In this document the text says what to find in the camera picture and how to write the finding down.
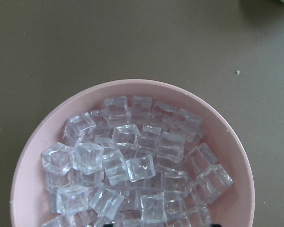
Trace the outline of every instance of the ice cube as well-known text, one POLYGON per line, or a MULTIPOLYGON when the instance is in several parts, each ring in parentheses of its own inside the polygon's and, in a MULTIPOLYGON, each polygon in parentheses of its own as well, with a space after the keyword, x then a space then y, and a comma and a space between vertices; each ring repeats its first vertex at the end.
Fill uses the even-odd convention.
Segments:
POLYGON ((72 167, 85 175, 102 170, 103 148, 95 143, 79 143, 74 148, 72 167))
POLYGON ((109 224, 111 224, 113 227, 121 227, 124 218, 125 215, 120 212, 117 212, 115 214, 115 218, 112 221, 106 218, 105 216, 99 216, 94 224, 94 227, 104 227, 105 225, 109 224))
POLYGON ((104 170, 112 186, 129 180, 125 158, 120 150, 111 153, 110 157, 103 160, 104 170))
POLYGON ((109 137, 111 130, 105 119, 105 110, 93 110, 89 114, 96 124, 96 127, 93 130, 93 138, 96 136, 109 137))
POLYGON ((131 124, 143 125, 151 117, 152 98, 144 96, 133 96, 130 108, 132 118, 131 124))
POLYGON ((131 158, 126 161, 129 180, 135 182, 142 179, 149 179, 155 176, 152 155, 131 158))
POLYGON ((167 221, 165 215, 165 199, 161 193, 143 195, 140 197, 142 207, 142 221, 154 224, 167 221))
POLYGON ((181 197, 165 200, 165 214, 167 221, 182 219, 185 214, 185 205, 181 197))
POLYGON ((160 142, 161 132, 161 128, 144 125, 141 131, 141 137, 138 141, 139 147, 147 148, 148 150, 152 151, 153 155, 155 155, 156 149, 160 142))
POLYGON ((57 175, 65 175, 72 168, 73 148, 56 143, 42 152, 43 167, 57 175))
POLYGON ((105 118, 110 128, 128 124, 131 113, 127 104, 126 96, 107 98, 104 100, 105 118))
POLYGON ((123 220, 123 227, 144 227, 141 219, 123 220))
POLYGON ((149 124, 168 131, 176 117, 177 111, 178 108, 157 100, 152 108, 149 124))
POLYGON ((192 226, 207 227, 212 223, 209 210, 206 206, 197 206, 187 214, 192 226))
POLYGON ((161 135, 157 157, 180 163, 184 157, 184 144, 185 139, 181 136, 164 131, 161 135))
POLYGON ((109 157, 109 153, 115 152, 115 150, 117 149, 114 141, 108 137, 96 136, 94 143, 100 145, 103 148, 103 159, 109 157))
POLYGON ((113 220, 123 200, 122 195, 102 185, 98 187, 96 195, 89 203, 100 215, 107 217, 109 220, 113 220))
POLYGON ((75 172, 75 183, 86 187, 91 187, 98 184, 104 179, 104 169, 94 172, 89 175, 85 175, 81 171, 76 170, 75 172))
POLYGON ((146 190, 163 190, 163 177, 164 174, 160 171, 156 172, 156 175, 150 179, 145 180, 145 189, 146 190))
POLYGON ((85 211, 88 207, 89 190, 81 185, 71 185, 57 190, 57 211, 61 214, 73 215, 85 211))
POLYGON ((211 204, 221 193, 233 184, 222 165, 212 165, 195 180, 196 193, 203 203, 211 204))
POLYGON ((186 158, 187 161, 185 163, 185 168, 192 168, 193 172, 197 175, 202 173, 210 165, 218 162, 218 159, 213 154, 207 143, 202 143, 195 147, 192 151, 186 154, 186 158))
POLYGON ((95 122, 87 112, 69 118, 64 130, 66 144, 73 147, 76 143, 91 139, 95 127, 95 122))
POLYGON ((45 171, 45 188, 48 192, 55 192, 60 187, 70 186, 74 178, 74 169, 72 168, 64 175, 45 171))
POLYGON ((186 197, 188 176, 184 171, 166 172, 164 174, 164 196, 186 197))
POLYGON ((179 109, 170 132, 182 136, 187 142, 193 142, 198 139, 197 137, 203 137, 199 128, 202 121, 201 116, 179 109))
POLYGON ((59 215, 45 223, 41 227, 69 227, 68 218, 65 215, 59 215))
POLYGON ((127 124, 114 128, 112 139, 118 146, 137 144, 141 133, 135 124, 127 124))
POLYGON ((124 197, 119 211, 137 210, 140 203, 140 197, 136 190, 116 189, 124 197))

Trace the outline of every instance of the table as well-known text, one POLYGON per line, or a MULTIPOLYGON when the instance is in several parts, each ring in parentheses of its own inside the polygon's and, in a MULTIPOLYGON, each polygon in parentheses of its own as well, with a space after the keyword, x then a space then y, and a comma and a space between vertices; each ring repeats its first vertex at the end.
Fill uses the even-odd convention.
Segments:
POLYGON ((277 0, 0 1, 0 226, 10 225, 14 169, 42 119, 83 89, 129 78, 167 82, 212 105, 249 158, 254 226, 284 226, 277 0))

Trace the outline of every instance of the acrylic ice cube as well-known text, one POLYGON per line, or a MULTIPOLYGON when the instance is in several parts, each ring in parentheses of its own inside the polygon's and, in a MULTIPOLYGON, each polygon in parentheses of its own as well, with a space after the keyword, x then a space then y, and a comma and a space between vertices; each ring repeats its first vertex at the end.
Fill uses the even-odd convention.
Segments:
POLYGON ((119 211, 138 210, 140 197, 136 190, 116 189, 116 191, 124 197, 119 211))
POLYGON ((212 165, 195 180, 195 190, 202 203, 213 203, 233 184, 232 178, 221 165, 212 165))
POLYGON ((165 214, 167 221, 182 219, 185 214, 185 204, 181 197, 165 200, 165 214))
POLYGON ((85 175, 81 171, 76 170, 75 172, 75 183, 86 187, 95 186, 104 179, 104 169, 94 172, 89 175, 85 175))
POLYGON ((97 213, 107 217, 109 220, 113 220, 123 200, 123 196, 118 192, 105 186, 100 186, 89 204, 97 213))
POLYGON ((114 128, 112 139, 118 146, 137 144, 141 133, 135 124, 127 124, 114 128))
POLYGON ((186 197, 187 181, 188 176, 184 171, 166 172, 164 174, 164 195, 186 197))
POLYGON ((115 152, 115 150, 117 149, 116 144, 109 137, 96 136, 94 143, 100 145, 103 148, 103 159, 109 157, 109 153, 115 152))
POLYGON ((57 190, 57 211, 60 214, 73 215, 88 209, 89 190, 81 185, 71 185, 57 190))
POLYGON ((165 215, 165 198, 163 195, 143 195, 140 197, 142 221, 147 224, 167 221, 165 215))
POLYGON ((103 160, 104 170, 112 186, 129 180, 125 158, 120 150, 110 154, 103 160))
POLYGON ((123 220, 123 227, 144 227, 144 223, 141 219, 123 220))
POLYGON ((105 119, 105 110, 93 110, 90 113, 91 119, 95 122, 96 127, 93 130, 93 138, 96 136, 108 137, 111 130, 105 119))
POLYGON ((132 118, 131 124, 143 125, 151 117, 152 98, 144 96, 133 96, 130 108, 132 118))
POLYGON ((176 117, 177 111, 178 108, 157 100, 152 108, 149 124, 168 131, 176 117))
POLYGON ((179 109, 170 132, 182 136, 187 142, 194 142, 204 135, 199 128, 202 121, 201 116, 179 109))
POLYGON ((45 188, 48 192, 55 192, 58 188, 73 184, 74 179, 74 170, 72 168, 64 175, 45 171, 45 188))
POLYGON ((153 155, 155 155, 156 149, 160 142, 161 132, 161 128, 144 125, 141 131, 141 137, 138 141, 139 147, 147 148, 153 153, 153 155))
POLYGON ((103 227, 108 224, 111 224, 113 227, 122 227, 122 221, 124 218, 125 215, 120 212, 115 214, 114 220, 109 220, 105 216, 99 216, 94 224, 94 227, 103 227))
POLYGON ((65 175, 72 168, 73 148, 56 143, 42 152, 43 167, 46 171, 57 175, 65 175))
POLYGON ((110 128, 128 124, 131 113, 128 108, 127 97, 119 96, 104 100, 105 117, 110 128))
POLYGON ((74 148, 72 167, 85 175, 102 169, 103 148, 95 143, 79 143, 74 148))
POLYGON ((76 143, 91 139, 95 127, 95 122, 87 112, 69 118, 64 130, 67 145, 73 147, 76 143))
POLYGON ((126 161, 126 164, 129 180, 131 182, 149 179, 156 174, 152 155, 131 158, 126 161))
POLYGON ((191 168, 193 168, 193 171, 197 175, 202 173, 210 165, 214 165, 218 162, 218 159, 213 154, 207 143, 198 145, 186 154, 186 157, 186 165, 191 165, 191 168))
POLYGON ((184 144, 185 139, 181 136, 164 131, 161 135, 157 157, 180 163, 184 157, 184 144))

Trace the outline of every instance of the bowl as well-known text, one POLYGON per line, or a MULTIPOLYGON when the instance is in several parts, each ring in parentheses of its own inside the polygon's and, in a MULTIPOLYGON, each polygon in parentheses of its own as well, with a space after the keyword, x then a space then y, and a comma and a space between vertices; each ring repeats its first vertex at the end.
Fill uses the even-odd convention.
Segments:
POLYGON ((205 101, 176 86, 143 79, 100 84, 64 101, 35 129, 26 143, 14 173, 10 213, 13 227, 37 227, 55 215, 50 213, 44 185, 41 152, 59 141, 67 118, 103 106, 105 98, 151 96, 169 105, 203 116, 202 128, 219 163, 234 184, 208 208, 214 223, 223 227, 252 227, 255 191, 248 158, 237 135, 225 119, 205 101))

